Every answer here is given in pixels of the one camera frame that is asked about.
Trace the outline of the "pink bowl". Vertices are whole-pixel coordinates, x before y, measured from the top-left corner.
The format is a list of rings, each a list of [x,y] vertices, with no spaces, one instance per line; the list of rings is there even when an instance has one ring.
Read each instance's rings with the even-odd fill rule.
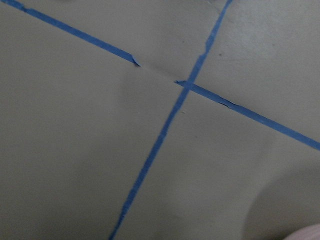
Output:
[[[320,240],[320,224],[303,227],[286,236],[284,240]]]

